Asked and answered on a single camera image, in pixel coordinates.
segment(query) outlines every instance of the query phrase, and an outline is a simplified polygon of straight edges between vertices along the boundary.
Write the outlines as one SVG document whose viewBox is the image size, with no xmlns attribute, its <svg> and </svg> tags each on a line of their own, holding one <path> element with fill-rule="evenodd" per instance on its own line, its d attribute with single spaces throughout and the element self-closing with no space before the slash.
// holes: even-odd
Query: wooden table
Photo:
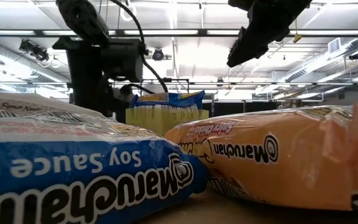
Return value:
<svg viewBox="0 0 358 224">
<path fill-rule="evenodd" d="M 358 212 L 273 207 L 223 197 L 207 190 L 149 215 L 139 224 L 358 224 Z"/>
</svg>

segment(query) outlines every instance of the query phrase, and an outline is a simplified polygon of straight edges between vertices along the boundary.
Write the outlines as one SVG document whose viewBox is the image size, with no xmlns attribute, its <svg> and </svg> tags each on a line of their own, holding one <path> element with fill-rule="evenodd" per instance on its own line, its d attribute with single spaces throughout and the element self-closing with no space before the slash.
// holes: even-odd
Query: plastic wrapper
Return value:
<svg viewBox="0 0 358 224">
<path fill-rule="evenodd" d="M 208 178 L 151 131 L 0 93 L 0 223 L 129 223 L 202 192 Z"/>
<path fill-rule="evenodd" d="M 224 195 L 285 207 L 358 209 L 358 104 L 237 114 L 178 125 Z"/>
<path fill-rule="evenodd" d="M 126 123 L 164 135 L 180 123 L 208 118 L 202 110 L 205 92 L 192 94 L 157 93 L 135 97 L 126 110 Z"/>
</svg>

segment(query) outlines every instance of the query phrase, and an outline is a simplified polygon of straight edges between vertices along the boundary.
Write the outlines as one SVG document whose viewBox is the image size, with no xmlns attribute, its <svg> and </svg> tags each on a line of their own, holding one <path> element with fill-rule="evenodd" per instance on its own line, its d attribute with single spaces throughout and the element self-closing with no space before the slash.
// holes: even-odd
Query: cable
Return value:
<svg viewBox="0 0 358 224">
<path fill-rule="evenodd" d="M 102 1 L 103 1 L 103 0 L 100 0 L 100 2 L 99 2 L 99 14 L 100 14 L 100 12 L 102 11 Z"/>
<path fill-rule="evenodd" d="M 26 53 L 23 53 L 22 55 L 20 55 L 20 57 L 18 59 L 16 59 L 14 62 L 17 62 L 18 60 L 20 60 L 20 58 L 22 58 L 23 56 L 25 56 Z"/>
<path fill-rule="evenodd" d="M 47 68 L 47 67 L 49 67 L 49 66 L 52 64 L 52 61 L 49 62 L 48 65 L 42 65 L 41 62 L 37 60 L 37 64 L 39 64 L 42 68 Z"/>
<path fill-rule="evenodd" d="M 106 19 L 104 20 L 106 22 L 106 24 L 108 24 L 107 23 L 108 14 L 109 14 L 109 0 L 106 1 Z"/>
<path fill-rule="evenodd" d="M 136 88 L 138 88 L 138 89 L 140 89 L 140 90 L 145 91 L 145 92 L 148 93 L 148 94 L 154 94 L 153 91 L 148 90 L 148 89 L 146 89 L 146 88 L 144 88 L 144 87 L 142 87 L 141 85 L 138 85 L 138 84 L 130 83 L 130 84 L 127 84 L 127 86 L 133 86 L 133 87 L 136 87 Z"/>
<path fill-rule="evenodd" d="M 118 8 L 118 19 L 117 19 L 117 29 L 119 29 L 119 21 L 121 20 L 121 6 Z"/>
<path fill-rule="evenodd" d="M 139 30 L 139 35 L 140 35 L 140 41 L 142 42 L 143 47 L 146 46 L 145 41 L 144 41 L 144 34 L 143 34 L 143 30 L 142 27 L 140 26 L 139 21 L 137 20 L 136 16 L 132 13 L 131 10 L 128 9 L 128 7 L 126 7 L 125 5 L 123 5 L 123 3 L 119 2 L 118 0 L 110 0 L 112 2 L 114 2 L 115 4 L 117 4 L 118 6 L 120 6 L 121 8 L 123 8 L 123 10 L 125 10 L 128 15 L 130 15 L 132 17 L 132 19 L 134 20 L 137 29 Z M 162 78 L 158 75 L 158 73 L 154 70 L 154 68 L 152 68 L 147 62 L 146 59 L 144 58 L 144 53 L 141 53 L 141 57 L 142 57 L 142 61 L 143 64 L 155 75 L 155 77 L 157 78 L 157 80 L 161 83 L 162 88 L 164 89 L 165 93 L 168 93 L 168 88 L 166 86 L 166 84 L 164 83 L 164 81 L 162 80 Z"/>
</svg>

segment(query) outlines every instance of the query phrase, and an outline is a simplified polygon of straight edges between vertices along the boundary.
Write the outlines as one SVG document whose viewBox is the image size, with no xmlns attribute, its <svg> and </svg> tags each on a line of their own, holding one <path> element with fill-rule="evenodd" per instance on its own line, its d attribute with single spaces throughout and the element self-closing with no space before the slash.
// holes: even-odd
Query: black cable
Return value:
<svg viewBox="0 0 358 224">
<path fill-rule="evenodd" d="M 138 85 L 138 84 L 130 83 L 130 84 L 128 84 L 127 86 L 133 86 L 133 87 L 136 87 L 136 88 L 138 88 L 138 89 L 140 89 L 140 90 L 145 91 L 145 92 L 148 93 L 148 94 L 154 94 L 153 91 L 148 90 L 148 89 L 146 89 L 146 88 L 144 88 L 144 87 L 142 87 L 141 85 Z"/>
<path fill-rule="evenodd" d="M 20 55 L 20 57 L 18 59 L 15 60 L 15 62 L 17 62 L 18 60 L 20 60 L 20 58 L 22 58 L 23 56 L 25 56 L 26 53 L 23 53 L 22 55 Z"/>
<path fill-rule="evenodd" d="M 144 41 L 144 34 L 143 34 L 143 30 L 142 30 L 142 27 L 140 26 L 140 23 L 139 21 L 137 20 L 136 16 L 132 13 L 131 10 L 128 9 L 128 7 L 126 7 L 123 3 L 121 3 L 120 1 L 118 0 L 110 0 L 112 2 L 114 2 L 115 4 L 117 4 L 119 7 L 123 8 L 127 13 L 128 15 L 130 15 L 132 17 L 132 19 L 134 20 L 135 24 L 136 24 L 136 27 L 137 29 L 139 30 L 139 35 L 140 35 L 140 41 L 142 42 L 142 45 L 143 47 L 146 46 L 146 43 Z M 141 57 L 142 57 L 142 61 L 143 61 L 143 64 L 155 75 L 155 77 L 157 78 L 157 80 L 161 83 L 162 85 L 162 88 L 164 89 L 164 92 L 165 93 L 168 93 L 168 88 L 165 84 L 165 82 L 162 80 L 162 78 L 158 75 L 158 73 L 154 70 L 154 68 L 152 68 L 147 62 L 146 62 L 146 59 L 144 58 L 144 53 L 142 52 L 141 54 Z"/>
<path fill-rule="evenodd" d="M 118 21 L 117 21 L 117 29 L 119 29 L 119 21 L 121 18 L 121 6 L 118 7 Z"/>
<path fill-rule="evenodd" d="M 99 14 L 101 11 L 102 11 L 102 0 L 100 0 L 100 3 L 99 3 Z"/>
</svg>

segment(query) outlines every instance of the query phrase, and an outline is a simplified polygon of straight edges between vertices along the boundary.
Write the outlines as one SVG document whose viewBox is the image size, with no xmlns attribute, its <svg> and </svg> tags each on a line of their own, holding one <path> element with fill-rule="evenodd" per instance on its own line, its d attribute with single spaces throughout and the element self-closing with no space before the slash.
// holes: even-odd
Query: blue package top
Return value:
<svg viewBox="0 0 358 224">
<path fill-rule="evenodd" d="M 131 103 L 131 108 L 137 106 L 169 105 L 174 107 L 185 107 L 197 105 L 199 110 L 203 109 L 203 98 L 205 91 L 190 94 L 179 93 L 156 93 L 145 96 L 136 96 Z"/>
</svg>

